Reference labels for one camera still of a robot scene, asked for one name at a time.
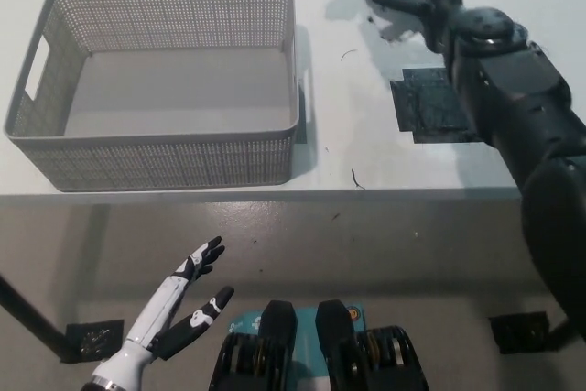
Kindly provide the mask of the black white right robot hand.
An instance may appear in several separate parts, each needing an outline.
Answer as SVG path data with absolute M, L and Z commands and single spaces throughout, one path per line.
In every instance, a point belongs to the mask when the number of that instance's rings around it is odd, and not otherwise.
M 450 14 L 462 7 L 462 0 L 364 0 L 369 21 L 381 38 L 394 41 L 407 32 L 420 33 L 433 53 L 445 50 L 444 35 Z

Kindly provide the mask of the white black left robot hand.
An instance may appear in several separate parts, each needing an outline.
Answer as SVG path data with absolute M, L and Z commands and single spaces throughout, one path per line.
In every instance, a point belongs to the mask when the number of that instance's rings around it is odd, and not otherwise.
M 127 340 L 146 349 L 153 358 L 168 360 L 200 338 L 230 301 L 232 287 L 222 288 L 178 323 L 172 321 L 189 287 L 212 271 L 212 264 L 224 250 L 222 238 L 216 236 L 188 255 L 159 285 L 130 329 Z

